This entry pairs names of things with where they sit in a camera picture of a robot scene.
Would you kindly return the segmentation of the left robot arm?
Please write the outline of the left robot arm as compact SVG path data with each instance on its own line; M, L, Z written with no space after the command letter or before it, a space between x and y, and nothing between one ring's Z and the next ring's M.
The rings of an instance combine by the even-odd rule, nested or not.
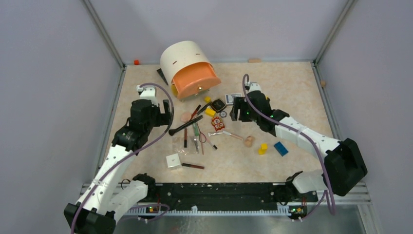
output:
M149 82L137 85L136 90L139 99L132 103L126 124L115 133L101 168L77 202L64 209L72 234L112 234L138 201L156 196L156 188L142 180L133 180L113 194L135 157L162 139L174 118L172 98L165 88Z

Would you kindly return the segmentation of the thin pink makeup pencil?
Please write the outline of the thin pink makeup pencil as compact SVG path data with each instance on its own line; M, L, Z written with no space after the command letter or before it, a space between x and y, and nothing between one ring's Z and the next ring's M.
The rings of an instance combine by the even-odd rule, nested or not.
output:
M216 146L215 144L213 144L206 136L204 137L204 139L205 139L205 142L206 142L207 144L209 144L213 150L217 150L217 149L218 149L217 146Z

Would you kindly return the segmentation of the black wire loop tool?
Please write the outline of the black wire loop tool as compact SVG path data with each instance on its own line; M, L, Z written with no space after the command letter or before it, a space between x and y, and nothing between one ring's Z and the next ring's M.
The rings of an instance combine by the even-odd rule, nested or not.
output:
M206 143L207 138L205 136L205 134L202 132L200 126L197 124L197 128L198 128L198 132L199 132L199 141L203 144Z

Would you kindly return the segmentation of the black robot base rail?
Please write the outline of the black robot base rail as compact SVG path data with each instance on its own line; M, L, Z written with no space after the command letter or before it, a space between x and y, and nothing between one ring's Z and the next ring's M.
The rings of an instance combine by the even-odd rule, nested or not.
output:
M139 201L169 205L171 211L275 211L281 205L317 202L316 192L300 194L284 183L158 183Z

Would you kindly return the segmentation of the white round drawer organizer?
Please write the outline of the white round drawer organizer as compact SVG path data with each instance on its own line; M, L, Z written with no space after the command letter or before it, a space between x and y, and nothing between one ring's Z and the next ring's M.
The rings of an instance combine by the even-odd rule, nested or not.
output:
M178 100L184 100L222 83L200 46L191 41L177 42L160 57L160 68Z

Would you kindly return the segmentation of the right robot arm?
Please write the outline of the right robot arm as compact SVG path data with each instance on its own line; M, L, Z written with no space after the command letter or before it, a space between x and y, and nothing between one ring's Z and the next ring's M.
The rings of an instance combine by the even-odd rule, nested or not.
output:
M248 82L244 97L234 97L230 112L233 121L254 122L275 137L288 140L320 161L321 169L298 172L290 177L286 196L300 200L305 193L327 190L345 196L368 173L357 143L320 134L296 121L288 113L272 109L270 100L257 83Z

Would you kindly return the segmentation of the potato shaped toy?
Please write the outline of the potato shaped toy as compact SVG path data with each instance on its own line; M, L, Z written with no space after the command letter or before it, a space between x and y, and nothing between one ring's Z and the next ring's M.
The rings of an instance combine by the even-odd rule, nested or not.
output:
M253 144L254 144L254 141L255 141L255 137L254 137L254 136L247 136L247 137L244 139L243 143L244 143L244 146L245 146L245 147L251 148L251 147L253 146Z

